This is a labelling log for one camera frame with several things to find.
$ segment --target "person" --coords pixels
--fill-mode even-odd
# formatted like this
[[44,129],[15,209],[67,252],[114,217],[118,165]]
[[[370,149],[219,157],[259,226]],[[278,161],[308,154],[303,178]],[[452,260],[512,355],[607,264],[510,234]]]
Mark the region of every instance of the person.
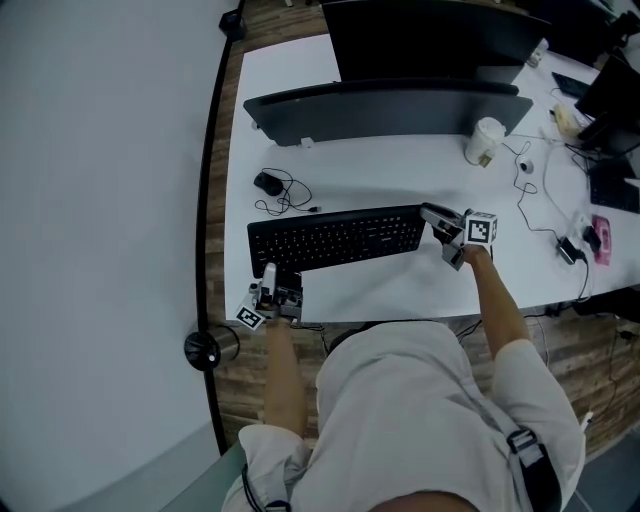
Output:
[[[575,491],[585,436],[488,252],[467,246],[494,361],[492,405],[547,449],[562,508]],[[267,325],[264,425],[244,427],[243,478],[224,512],[278,499],[293,512],[521,510],[509,446],[482,407],[456,336],[437,322],[383,323],[332,350],[316,380],[319,438],[303,441],[307,400],[287,321]]]

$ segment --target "black monitor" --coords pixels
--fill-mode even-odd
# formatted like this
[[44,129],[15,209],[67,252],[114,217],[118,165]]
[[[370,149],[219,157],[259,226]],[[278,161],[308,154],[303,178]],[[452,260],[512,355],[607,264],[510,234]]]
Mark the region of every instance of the black monitor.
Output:
[[346,80],[447,77],[510,83],[549,24],[450,0],[325,0]]
[[640,73],[612,55],[576,108],[591,117],[640,117]]
[[543,0],[531,11],[551,23],[549,50],[592,66],[609,51],[609,23],[614,15],[592,0]]
[[385,135],[471,135],[493,117],[515,128],[533,102],[513,85],[452,78],[335,82],[244,102],[260,129],[280,146]]

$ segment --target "white t-shirt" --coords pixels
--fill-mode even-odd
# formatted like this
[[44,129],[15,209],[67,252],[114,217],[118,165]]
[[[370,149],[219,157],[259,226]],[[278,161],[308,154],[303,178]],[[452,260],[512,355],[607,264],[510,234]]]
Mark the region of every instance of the white t-shirt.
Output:
[[[366,512],[419,491],[455,494],[480,512],[520,510],[505,437],[461,385],[477,393],[464,350],[442,324],[387,323],[351,336],[316,380],[313,452],[282,428],[240,431],[254,494],[264,506],[286,492],[293,512]],[[546,445],[564,508],[584,465],[585,437],[530,342],[498,353],[492,401]],[[223,510],[251,510],[241,479]]]

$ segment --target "forearm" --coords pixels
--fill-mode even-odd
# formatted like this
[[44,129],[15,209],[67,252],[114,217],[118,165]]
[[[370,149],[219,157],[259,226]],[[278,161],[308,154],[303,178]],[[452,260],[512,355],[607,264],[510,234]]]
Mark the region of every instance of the forearm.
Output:
[[267,384],[264,419],[300,437],[307,427],[307,401],[288,322],[267,324]]
[[513,298],[505,288],[487,251],[474,255],[470,261],[478,286],[480,313],[495,359],[498,351],[507,343],[529,339],[527,324]]

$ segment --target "wooden floor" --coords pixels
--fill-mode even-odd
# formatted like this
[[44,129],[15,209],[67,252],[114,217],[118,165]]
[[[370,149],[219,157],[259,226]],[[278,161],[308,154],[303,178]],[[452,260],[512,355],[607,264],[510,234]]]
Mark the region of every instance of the wooden floor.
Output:
[[[287,8],[284,7],[284,0],[247,0],[244,10],[247,37],[233,45],[227,65],[216,122],[207,206],[207,309],[209,320],[214,323],[224,322],[225,318],[223,248],[226,176],[233,109],[243,55],[272,44],[327,32],[317,3],[307,7],[301,0],[294,2],[294,7]],[[460,332],[475,321],[475,317],[469,317],[446,320],[445,323],[454,332]],[[629,343],[618,337],[614,347],[616,329],[630,329],[637,333],[638,326],[622,325],[612,317],[580,318],[572,311],[563,313],[559,319],[544,317],[539,322],[529,319],[528,323],[533,342],[543,357],[546,357],[546,341],[549,367],[566,391],[578,417],[582,418],[589,410],[595,413],[595,421],[587,430],[589,452],[599,450],[640,421],[640,343]],[[330,341],[353,326],[325,327],[324,336]],[[237,331],[242,340],[240,356],[229,366],[216,370],[218,401],[229,442],[235,441],[240,428],[260,421],[265,383],[264,331],[259,330],[253,335],[249,335],[247,329],[240,328]],[[314,383],[324,361],[321,333],[295,330],[293,334],[307,387],[310,424],[306,437],[313,444],[318,435]],[[482,328],[466,337],[463,346],[481,389],[486,391],[493,366]]]

